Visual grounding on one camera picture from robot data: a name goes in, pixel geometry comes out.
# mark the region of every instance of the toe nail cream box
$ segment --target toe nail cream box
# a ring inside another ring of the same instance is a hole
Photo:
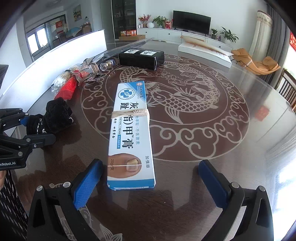
[[[146,109],[144,81],[120,83],[113,111]],[[107,185],[112,190],[154,188],[149,116],[111,120]]]

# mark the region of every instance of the red box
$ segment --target red box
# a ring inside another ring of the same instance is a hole
[[[133,30],[127,30],[126,31],[126,36],[134,36]]]
[[[166,21],[165,22],[165,29],[171,29],[172,28],[172,22],[171,21]]]

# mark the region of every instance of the black glove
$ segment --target black glove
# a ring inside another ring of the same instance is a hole
[[[73,123],[72,110],[62,97],[46,105],[45,115],[31,115],[27,124],[27,135],[58,133]]]

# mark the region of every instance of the screw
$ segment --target screw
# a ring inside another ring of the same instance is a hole
[[[233,188],[239,188],[239,184],[236,183],[236,182],[231,183],[231,186],[232,186]]]
[[[64,187],[64,188],[68,188],[70,185],[71,185],[70,182],[65,182],[65,183],[63,183],[63,187]]]
[[[259,190],[260,190],[261,192],[265,192],[265,187],[263,187],[263,186],[259,186]]]
[[[42,186],[38,186],[38,187],[36,188],[36,190],[37,190],[38,192],[40,192],[42,189],[43,189]]]

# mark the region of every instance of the blue gripper pad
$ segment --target blue gripper pad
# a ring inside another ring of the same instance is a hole
[[[23,126],[27,126],[28,121],[29,121],[29,117],[25,117],[22,120],[20,120],[20,124]]]
[[[80,173],[74,180],[79,181],[73,185],[73,204],[78,210],[84,207],[89,199],[93,189],[100,180],[103,173],[103,163],[101,160],[94,159],[87,169]]]
[[[228,206],[228,194],[227,191],[222,187],[221,182],[218,180],[218,172],[213,166],[213,170],[207,165],[205,160],[201,161],[198,165],[198,174],[202,178],[208,191],[217,207],[225,209]]]

